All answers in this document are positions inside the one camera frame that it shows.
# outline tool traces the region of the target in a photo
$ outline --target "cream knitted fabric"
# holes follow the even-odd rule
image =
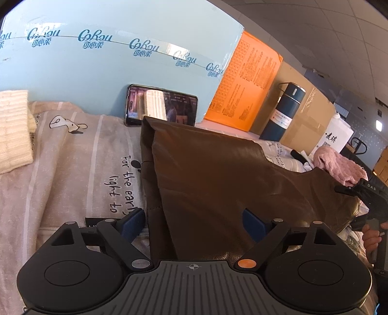
[[[36,124],[27,104],[27,91],[0,92],[0,174],[33,161]]]

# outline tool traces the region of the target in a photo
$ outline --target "smartphone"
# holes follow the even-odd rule
[[[198,98],[161,88],[132,84],[126,92],[124,123],[141,126],[144,116],[194,126]]]

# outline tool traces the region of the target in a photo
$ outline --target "dark blue bottle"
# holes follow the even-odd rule
[[[292,118],[305,97],[306,91],[295,83],[289,82],[286,90],[280,98],[275,111],[265,126],[260,139],[280,141]]]

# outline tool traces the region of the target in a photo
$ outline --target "finger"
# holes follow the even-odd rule
[[[365,224],[365,225],[362,227],[362,233],[366,233],[367,231],[369,231],[369,224]]]
[[[362,240],[366,241],[366,240],[370,239],[371,237],[378,237],[379,235],[380,235],[379,231],[369,230],[366,233],[364,233],[364,235],[362,236]]]
[[[375,244],[372,244],[372,245],[369,245],[365,251],[366,251],[366,254],[370,254],[371,252],[373,252],[375,249],[377,249],[377,247],[379,246],[379,244],[375,243]]]
[[[364,242],[364,247],[365,249],[367,247],[369,247],[370,245],[373,245],[373,244],[378,244],[381,242],[381,237],[372,237],[370,239],[367,239],[365,242]]]

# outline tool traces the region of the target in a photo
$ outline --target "black tag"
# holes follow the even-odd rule
[[[114,218],[85,218],[85,226],[86,227],[95,227],[97,223],[106,219],[114,219]]]

